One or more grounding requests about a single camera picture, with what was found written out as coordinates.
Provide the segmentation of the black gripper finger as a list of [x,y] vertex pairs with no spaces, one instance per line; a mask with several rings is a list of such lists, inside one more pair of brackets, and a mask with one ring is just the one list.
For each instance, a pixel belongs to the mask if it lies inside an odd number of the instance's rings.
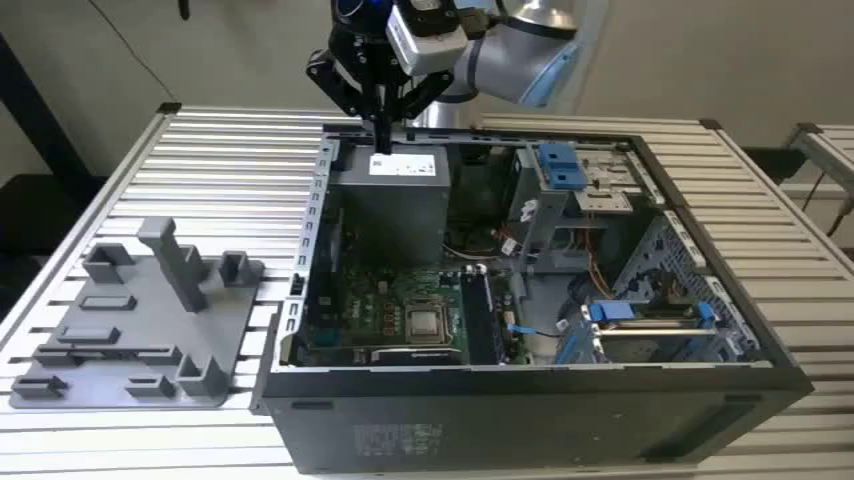
[[306,74],[351,117],[368,123],[376,153],[384,153],[384,114],[370,57],[360,48],[342,51],[316,50],[308,59]]
[[382,110],[382,153],[391,153],[392,127],[403,120],[415,119],[427,106],[438,99],[454,81],[450,71],[427,74],[420,82],[406,89],[414,80],[406,74],[388,78],[383,93]]

